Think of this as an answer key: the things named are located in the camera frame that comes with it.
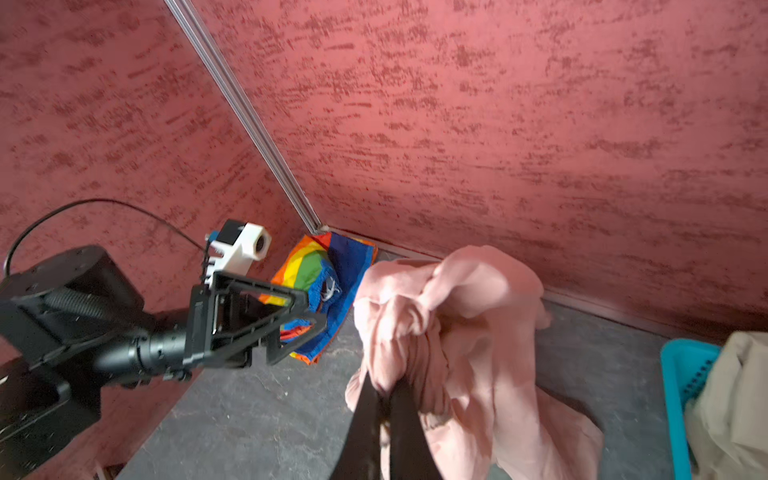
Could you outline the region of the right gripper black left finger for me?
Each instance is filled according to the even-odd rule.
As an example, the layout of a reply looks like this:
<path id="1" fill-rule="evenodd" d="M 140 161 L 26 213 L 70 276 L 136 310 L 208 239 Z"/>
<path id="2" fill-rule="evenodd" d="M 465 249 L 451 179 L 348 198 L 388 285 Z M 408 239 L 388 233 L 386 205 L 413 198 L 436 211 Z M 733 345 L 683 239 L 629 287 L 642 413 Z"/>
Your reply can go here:
<path id="1" fill-rule="evenodd" d="M 381 478 L 381 423 L 383 401 L 368 376 L 360 391 L 347 437 L 331 480 L 379 480 Z"/>

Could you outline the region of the pink shorts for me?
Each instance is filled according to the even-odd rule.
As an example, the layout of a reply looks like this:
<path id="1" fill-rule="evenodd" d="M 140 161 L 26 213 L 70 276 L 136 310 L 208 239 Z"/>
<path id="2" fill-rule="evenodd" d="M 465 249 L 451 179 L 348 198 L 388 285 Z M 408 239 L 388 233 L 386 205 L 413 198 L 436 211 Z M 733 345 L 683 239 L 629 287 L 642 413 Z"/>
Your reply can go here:
<path id="1" fill-rule="evenodd" d="M 348 407 L 365 383 L 387 394 L 406 380 L 446 479 L 483 479 L 492 465 L 513 479 L 596 478 L 601 430 L 536 384 L 542 295 L 529 267 L 491 246 L 374 264 L 353 303 L 363 358 Z"/>

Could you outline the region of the teal plastic basket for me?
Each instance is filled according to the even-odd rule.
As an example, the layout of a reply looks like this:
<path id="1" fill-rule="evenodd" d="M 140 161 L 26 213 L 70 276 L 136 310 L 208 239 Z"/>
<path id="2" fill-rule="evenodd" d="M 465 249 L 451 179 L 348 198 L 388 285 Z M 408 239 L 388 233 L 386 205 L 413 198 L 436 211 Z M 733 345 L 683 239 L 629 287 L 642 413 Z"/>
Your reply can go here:
<path id="1" fill-rule="evenodd" d="M 661 349 L 665 406 L 675 480 L 691 480 L 692 461 L 687 442 L 684 410 L 704 388 L 721 348 L 709 343 L 674 339 Z"/>

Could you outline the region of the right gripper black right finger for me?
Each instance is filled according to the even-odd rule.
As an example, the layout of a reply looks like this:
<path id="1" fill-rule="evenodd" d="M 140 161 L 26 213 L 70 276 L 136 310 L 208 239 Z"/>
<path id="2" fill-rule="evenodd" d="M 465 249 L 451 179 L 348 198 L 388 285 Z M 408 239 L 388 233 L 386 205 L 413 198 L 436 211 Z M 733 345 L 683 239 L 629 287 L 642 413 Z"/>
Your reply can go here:
<path id="1" fill-rule="evenodd" d="M 390 478 L 441 480 L 426 440 L 414 395 L 405 378 L 394 386 L 388 400 Z"/>

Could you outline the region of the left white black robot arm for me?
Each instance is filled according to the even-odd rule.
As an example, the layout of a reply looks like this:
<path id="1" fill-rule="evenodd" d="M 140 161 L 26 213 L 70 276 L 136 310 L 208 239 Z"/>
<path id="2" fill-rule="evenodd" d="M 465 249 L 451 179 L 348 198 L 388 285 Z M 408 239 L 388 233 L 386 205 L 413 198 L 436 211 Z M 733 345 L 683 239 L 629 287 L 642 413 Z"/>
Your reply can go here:
<path id="1" fill-rule="evenodd" d="M 189 305 L 156 315 L 97 245 L 71 249 L 1 285 L 1 475 L 21 479 L 101 417 L 101 391 L 199 368 L 240 369 L 264 347 L 276 364 L 327 326 L 305 291 L 218 271 Z"/>

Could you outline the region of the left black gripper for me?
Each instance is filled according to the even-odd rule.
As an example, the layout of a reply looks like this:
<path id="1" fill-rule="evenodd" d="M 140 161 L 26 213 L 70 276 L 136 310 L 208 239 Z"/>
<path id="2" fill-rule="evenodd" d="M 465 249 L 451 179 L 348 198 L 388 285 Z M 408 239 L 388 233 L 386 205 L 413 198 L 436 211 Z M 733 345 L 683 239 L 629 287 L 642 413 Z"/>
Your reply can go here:
<path id="1" fill-rule="evenodd" d="M 265 349 L 274 366 L 323 333 L 327 316 L 308 311 L 308 293 L 224 271 L 209 284 L 192 288 L 186 323 L 183 366 L 188 369 L 243 369 L 252 365 L 253 350 Z M 306 320 L 309 328 L 283 341 L 281 327 Z M 215 335 L 232 337 L 215 346 Z"/>

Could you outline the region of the rainbow striped shorts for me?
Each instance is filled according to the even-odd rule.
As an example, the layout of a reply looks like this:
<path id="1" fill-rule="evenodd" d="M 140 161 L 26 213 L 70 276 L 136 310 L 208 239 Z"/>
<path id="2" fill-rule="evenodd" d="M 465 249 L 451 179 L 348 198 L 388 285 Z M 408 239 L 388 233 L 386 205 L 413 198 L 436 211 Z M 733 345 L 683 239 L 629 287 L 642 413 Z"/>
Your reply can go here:
<path id="1" fill-rule="evenodd" d="M 373 243 L 338 233 L 304 236 L 291 250 L 271 283 L 306 292 L 310 310 L 327 318 L 325 330 L 292 352 L 292 358 L 307 365 L 320 359 L 343 326 L 377 255 Z"/>

